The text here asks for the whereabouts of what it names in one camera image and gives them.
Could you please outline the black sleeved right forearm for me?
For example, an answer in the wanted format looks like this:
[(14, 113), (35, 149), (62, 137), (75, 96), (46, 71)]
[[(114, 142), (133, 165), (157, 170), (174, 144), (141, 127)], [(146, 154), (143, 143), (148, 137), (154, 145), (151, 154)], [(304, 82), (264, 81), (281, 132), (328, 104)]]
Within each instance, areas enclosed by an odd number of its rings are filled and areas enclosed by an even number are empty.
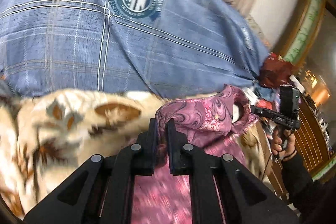
[(301, 223), (335, 223), (335, 178), (313, 181), (300, 154), (282, 162), (282, 180)]

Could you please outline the person's right hand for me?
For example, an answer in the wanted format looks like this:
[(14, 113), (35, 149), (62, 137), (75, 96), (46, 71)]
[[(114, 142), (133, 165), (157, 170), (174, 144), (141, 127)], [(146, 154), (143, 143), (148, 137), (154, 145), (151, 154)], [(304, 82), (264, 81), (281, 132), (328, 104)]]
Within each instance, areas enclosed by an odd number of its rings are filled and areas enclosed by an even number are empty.
[[(285, 148), (282, 147), (282, 139), (279, 133), (281, 133), (282, 136), (285, 136), (285, 141), (287, 141)], [(282, 161), (292, 159), (297, 154), (294, 133), (290, 130), (284, 130), (279, 126), (276, 126), (273, 130), (271, 151), (276, 158)]]

